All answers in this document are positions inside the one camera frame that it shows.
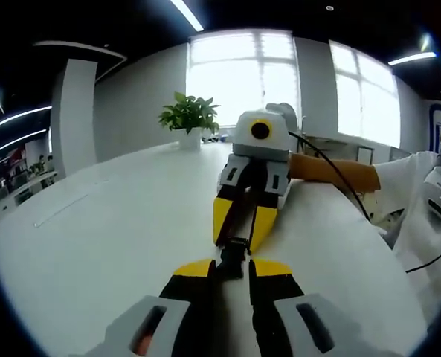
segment yellow camera ring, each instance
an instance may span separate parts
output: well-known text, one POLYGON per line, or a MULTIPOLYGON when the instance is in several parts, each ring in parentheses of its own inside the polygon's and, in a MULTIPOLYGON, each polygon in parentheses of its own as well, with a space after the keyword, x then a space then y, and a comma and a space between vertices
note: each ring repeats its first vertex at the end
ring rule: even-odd
POLYGON ((257 119, 251 124, 250 132, 254 138, 258 140, 265 140, 271 136, 273 127, 268 120, 257 119))

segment ceiling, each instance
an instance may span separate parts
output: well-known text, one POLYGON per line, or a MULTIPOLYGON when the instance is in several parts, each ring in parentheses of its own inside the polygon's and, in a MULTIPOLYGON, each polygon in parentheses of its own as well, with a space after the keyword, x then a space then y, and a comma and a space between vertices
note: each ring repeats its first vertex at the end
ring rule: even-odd
MULTIPOLYGON (((441 99, 441 0, 184 0, 205 30, 261 27, 292 30, 294 36, 357 48, 382 62, 419 52, 424 33, 433 37, 433 60, 393 67, 423 98, 441 99), (327 11, 326 6, 334 7, 327 11)), ((57 74, 69 57, 97 60, 102 73, 111 56, 67 48, 33 47, 42 40, 80 42, 128 57, 123 65, 196 34, 170 0, 0 1, 0 120, 50 105, 57 74)), ((49 111, 0 129, 0 145, 48 128, 49 111)))

